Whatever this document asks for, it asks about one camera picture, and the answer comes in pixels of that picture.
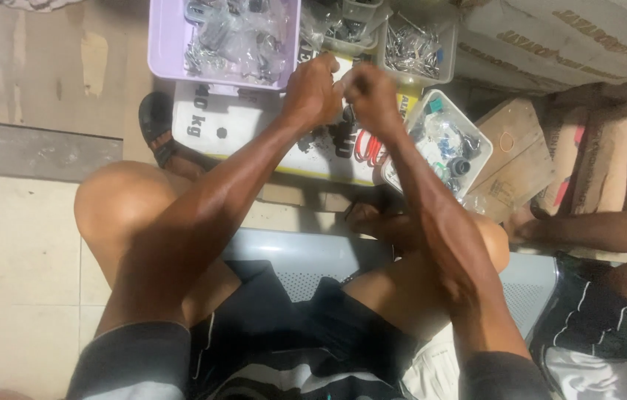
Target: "hand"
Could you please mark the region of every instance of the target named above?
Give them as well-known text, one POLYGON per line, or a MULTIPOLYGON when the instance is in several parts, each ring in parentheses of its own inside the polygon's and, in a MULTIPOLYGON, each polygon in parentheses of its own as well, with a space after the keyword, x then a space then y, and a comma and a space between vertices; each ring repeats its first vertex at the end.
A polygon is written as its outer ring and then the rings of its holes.
POLYGON ((289 77, 282 108, 283 117, 301 125, 301 134, 330 123, 343 107, 343 86, 333 84, 340 66, 331 53, 322 53, 299 64, 289 77))
POLYGON ((385 72, 372 64, 361 63, 340 82, 345 99, 353 105, 355 117, 365 130, 385 145, 407 136, 398 111, 398 86, 385 72))

